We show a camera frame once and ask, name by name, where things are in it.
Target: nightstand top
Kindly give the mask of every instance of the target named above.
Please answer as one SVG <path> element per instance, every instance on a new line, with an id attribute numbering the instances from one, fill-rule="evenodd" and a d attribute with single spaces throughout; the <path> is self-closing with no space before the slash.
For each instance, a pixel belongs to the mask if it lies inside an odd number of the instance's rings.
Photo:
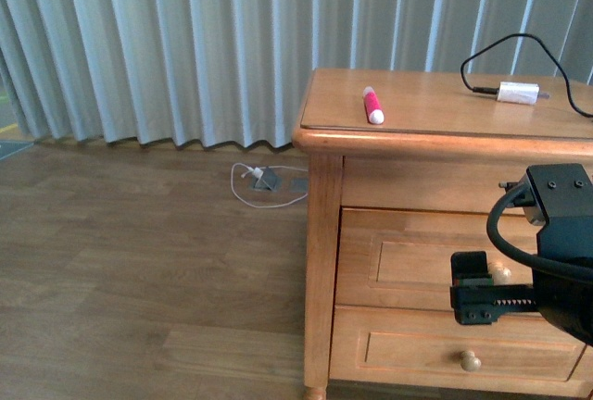
<path id="1" fill-rule="evenodd" d="M 575 113 L 562 78 L 469 75 L 473 85 L 534 82 L 550 99 L 534 106 L 473 94 L 459 73 L 317 69 L 300 121 L 304 129 L 392 131 L 461 135 L 593 139 L 593 120 Z M 362 91 L 371 86 L 385 113 L 382 125 L 367 122 Z M 575 102 L 593 112 L 593 87 L 571 81 Z"/>
<path id="2" fill-rule="evenodd" d="M 562 77 L 473 74 L 468 81 L 486 87 L 498 87 L 501 81 L 534 82 L 550 99 L 540 98 L 534 106 L 498 102 L 492 95 L 473 94 L 459 73 L 316 69 L 294 144 L 305 151 L 377 153 L 402 143 L 425 143 L 426 148 L 430 143 L 438 150 L 447 148 L 441 145 L 447 142 L 486 153 L 511 148 L 547 152 L 549 143 L 562 142 L 562 149 L 572 154 L 576 149 L 593 155 L 593 119 L 570 107 Z M 385 113 L 382 125 L 366 119 L 362 91 L 367 86 L 376 91 Z M 593 87 L 577 81 L 571 87 L 574 101 L 593 112 Z"/>

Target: red marker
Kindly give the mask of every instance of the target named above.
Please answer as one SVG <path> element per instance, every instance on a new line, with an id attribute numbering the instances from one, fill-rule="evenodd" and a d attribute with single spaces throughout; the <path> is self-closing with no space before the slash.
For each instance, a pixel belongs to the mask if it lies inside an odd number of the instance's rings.
<path id="1" fill-rule="evenodd" d="M 376 125 L 383 124 L 385 116 L 374 89 L 372 87 L 365 88 L 362 92 L 362 98 L 364 99 L 364 108 L 367 110 L 369 122 Z"/>

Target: drawer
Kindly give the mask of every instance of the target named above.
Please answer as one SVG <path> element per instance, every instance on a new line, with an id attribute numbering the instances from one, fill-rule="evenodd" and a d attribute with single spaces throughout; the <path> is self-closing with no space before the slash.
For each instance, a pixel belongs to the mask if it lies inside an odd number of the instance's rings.
<path id="1" fill-rule="evenodd" d="M 443 312 L 337 306 L 330 377 L 458 389 L 586 395 L 571 380 L 584 345 L 537 318 L 460 326 Z M 461 356 L 481 367 L 467 372 Z"/>
<path id="2" fill-rule="evenodd" d="M 554 162 L 574 162 L 574 158 Z M 498 183 L 518 181 L 525 161 L 455 162 L 346 157 L 342 206 L 488 213 L 503 195 Z M 593 170 L 593 164 L 583 164 Z M 514 208 L 510 213 L 523 213 Z"/>
<path id="3" fill-rule="evenodd" d="M 512 244 L 536 252 L 539 228 L 525 218 L 503 217 L 499 227 Z M 344 209 L 336 303 L 449 311 L 450 257 L 472 250 L 486 250 L 495 282 L 532 282 L 531 269 L 490 243 L 485 215 Z"/>

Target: wooden floor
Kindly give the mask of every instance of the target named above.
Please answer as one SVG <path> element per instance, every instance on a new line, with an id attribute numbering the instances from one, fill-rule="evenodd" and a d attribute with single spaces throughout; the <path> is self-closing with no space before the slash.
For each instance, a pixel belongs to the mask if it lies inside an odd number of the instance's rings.
<path id="1" fill-rule="evenodd" d="M 307 162 L 53 144 L 1 161 L 0 399 L 299 399 L 306 203 L 244 206 L 229 187 L 239 161 Z M 247 198 L 295 196 L 236 179 Z M 545 397 L 328 389 L 329 400 L 424 398 Z"/>

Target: black cable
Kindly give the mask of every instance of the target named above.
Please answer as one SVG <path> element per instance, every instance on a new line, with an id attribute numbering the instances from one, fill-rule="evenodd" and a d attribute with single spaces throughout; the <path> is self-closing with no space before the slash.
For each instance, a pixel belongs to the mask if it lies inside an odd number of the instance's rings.
<path id="1" fill-rule="evenodd" d="M 593 269 L 561 263 L 560 261 L 554 261 L 553 259 L 547 259 L 541 256 L 530 255 L 502 238 L 498 231 L 498 220 L 500 219 L 502 212 L 515 199 L 530 191 L 528 183 L 520 183 L 510 189 L 506 194 L 502 195 L 496 204 L 494 204 L 486 222 L 486 233 L 492 244 L 510 259 L 533 270 L 548 273 L 549 275 L 554 275 L 566 280 L 589 284 L 593 282 Z"/>
<path id="2" fill-rule="evenodd" d="M 562 65 L 560 65 L 560 62 L 558 62 L 558 60 L 556 60 L 556 57 L 554 57 L 554 55 L 548 50 L 548 48 L 546 47 L 546 45 L 543 43 L 543 41 L 540 38 L 538 38 L 534 34 L 530 34 L 528 32 L 516 32 L 516 33 L 513 33 L 513 34 L 509 34 L 508 36 L 505 36 L 502 39 L 498 39 L 493 44 L 490 44 L 486 48 L 478 51 L 474 55 L 471 55 L 467 59 L 465 59 L 463 61 L 463 63 L 461 64 L 461 80 L 463 81 L 463 83 L 465 84 L 465 86 L 469 90 L 471 90 L 472 92 L 474 92 L 474 93 L 498 94 L 498 88 L 491 88 L 491 87 L 472 87 L 472 85 L 470 85 L 470 83 L 467 82 L 467 78 L 465 77 L 465 66 L 469 62 L 471 62 L 472 60 L 476 59 L 478 56 L 480 56 L 483 53 L 485 53 L 486 51 L 494 48 L 498 44 L 502 44 L 503 42 L 505 42 L 505 41 L 507 41 L 507 40 L 509 40 L 510 38 L 513 38 L 513 37 L 526 37 L 528 39 L 533 39 L 534 41 L 536 41 L 542 47 L 542 49 L 546 52 L 546 54 L 548 55 L 548 57 L 550 59 L 552 59 L 552 62 L 554 62 L 554 65 L 556 65 L 556 67 L 558 67 L 558 71 L 561 73 L 562 77 L 564 78 L 564 83 L 566 84 L 566 95 L 568 96 L 568 103 L 571 105 L 571 107 L 573 108 L 573 110 L 575 112 L 577 112 L 579 115 L 582 115 L 582 116 L 584 116 L 586 118 L 593 118 L 593 113 L 587 113 L 586 111 L 582 110 L 574 102 L 573 92 L 571 91 L 571 84 L 568 81 L 568 76 L 566 75 L 566 72 L 564 72 L 564 69 L 562 68 Z"/>

